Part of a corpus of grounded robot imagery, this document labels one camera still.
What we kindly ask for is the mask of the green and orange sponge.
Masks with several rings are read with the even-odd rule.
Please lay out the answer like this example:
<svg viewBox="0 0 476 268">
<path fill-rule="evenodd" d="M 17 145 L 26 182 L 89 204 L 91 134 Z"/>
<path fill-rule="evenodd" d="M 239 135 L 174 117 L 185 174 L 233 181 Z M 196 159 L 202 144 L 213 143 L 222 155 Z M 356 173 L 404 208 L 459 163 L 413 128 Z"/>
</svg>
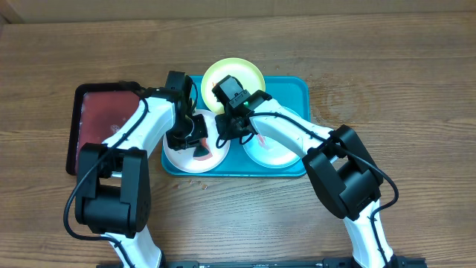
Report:
<svg viewBox="0 0 476 268">
<path fill-rule="evenodd" d="M 213 156 L 212 152 L 207 143 L 206 138 L 202 138 L 200 140 L 200 144 L 196 147 L 195 151 L 193 152 L 193 158 L 196 161 L 204 161 L 210 159 Z"/>
</svg>

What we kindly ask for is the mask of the white plastic plate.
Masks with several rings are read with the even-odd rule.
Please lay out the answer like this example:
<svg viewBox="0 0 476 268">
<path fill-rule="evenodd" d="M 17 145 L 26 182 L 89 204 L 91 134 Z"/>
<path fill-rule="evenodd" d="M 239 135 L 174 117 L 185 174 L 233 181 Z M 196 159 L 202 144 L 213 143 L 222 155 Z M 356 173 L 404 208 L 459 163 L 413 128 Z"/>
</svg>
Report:
<svg viewBox="0 0 476 268">
<path fill-rule="evenodd" d="M 193 158 L 195 147 L 186 150 L 172 150 L 167 146 L 167 139 L 163 140 L 163 151 L 169 162 L 181 171 L 186 173 L 204 173 L 216 168 L 227 156 L 230 142 L 227 141 L 222 148 L 216 147 L 216 140 L 218 132 L 216 129 L 215 117 L 216 114 L 205 109 L 198 109 L 196 115 L 202 114 L 205 117 L 205 122 L 208 129 L 207 143 L 213 156 L 204 161 L 196 161 Z"/>
</svg>

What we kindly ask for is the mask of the yellow-green plastic plate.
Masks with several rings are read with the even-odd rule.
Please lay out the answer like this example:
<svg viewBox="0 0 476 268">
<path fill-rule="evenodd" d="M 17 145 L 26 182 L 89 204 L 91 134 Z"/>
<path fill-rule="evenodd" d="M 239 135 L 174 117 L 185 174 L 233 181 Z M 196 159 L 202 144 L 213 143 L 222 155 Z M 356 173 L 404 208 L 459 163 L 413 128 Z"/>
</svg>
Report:
<svg viewBox="0 0 476 268">
<path fill-rule="evenodd" d="M 224 107 L 212 93 L 212 88 L 227 75 L 235 77 L 250 94 L 266 90 L 264 76 L 253 63 L 236 57 L 219 60 L 208 68 L 201 82 L 202 100 L 216 114 L 222 114 Z"/>
</svg>

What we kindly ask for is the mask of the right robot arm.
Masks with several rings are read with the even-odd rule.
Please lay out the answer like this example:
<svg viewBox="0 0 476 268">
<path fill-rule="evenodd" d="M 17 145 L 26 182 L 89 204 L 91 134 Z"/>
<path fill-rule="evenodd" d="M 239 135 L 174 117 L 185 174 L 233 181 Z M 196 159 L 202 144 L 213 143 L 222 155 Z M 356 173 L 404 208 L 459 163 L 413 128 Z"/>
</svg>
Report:
<svg viewBox="0 0 476 268">
<path fill-rule="evenodd" d="M 217 146 L 252 134 L 271 138 L 301 158 L 316 196 L 342 219 L 359 267 L 391 267 L 379 213 L 380 186 L 390 178 L 373 161 L 356 132 L 342 125 L 333 130 L 310 123 L 261 90 L 251 94 L 230 75 L 215 83 L 212 93 L 223 105 L 217 117 Z"/>
</svg>

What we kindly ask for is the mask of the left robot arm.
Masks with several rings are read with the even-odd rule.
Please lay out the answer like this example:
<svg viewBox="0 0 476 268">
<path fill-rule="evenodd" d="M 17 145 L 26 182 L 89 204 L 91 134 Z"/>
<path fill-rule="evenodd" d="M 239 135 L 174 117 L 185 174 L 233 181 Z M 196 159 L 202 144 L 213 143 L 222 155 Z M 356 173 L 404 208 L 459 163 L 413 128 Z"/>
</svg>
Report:
<svg viewBox="0 0 476 268">
<path fill-rule="evenodd" d="M 160 88 L 123 82 L 139 97 L 126 123 L 100 144 L 80 149 L 77 184 L 65 205 L 63 223 L 78 240 L 107 241 L 122 267 L 162 267 L 163 253 L 147 228 L 152 207 L 149 157 L 162 138 L 174 151 L 197 148 L 208 131 L 203 115 L 195 113 L 192 78 L 170 71 Z"/>
</svg>

